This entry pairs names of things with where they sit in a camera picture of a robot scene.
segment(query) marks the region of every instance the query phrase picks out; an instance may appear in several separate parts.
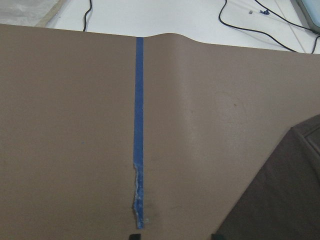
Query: small blue object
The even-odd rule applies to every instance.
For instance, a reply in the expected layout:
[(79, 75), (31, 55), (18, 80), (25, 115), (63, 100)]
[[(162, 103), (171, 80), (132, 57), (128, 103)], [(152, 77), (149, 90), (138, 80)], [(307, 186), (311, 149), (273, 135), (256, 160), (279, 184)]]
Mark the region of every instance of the small blue object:
[(138, 229), (144, 228), (144, 38), (136, 38), (133, 164), (135, 197), (133, 208)]
[(264, 14), (264, 15), (269, 15), (269, 14), (270, 14), (270, 12), (269, 12), (268, 9), (265, 10), (265, 11), (260, 10), (260, 13), (262, 13), (262, 14)]

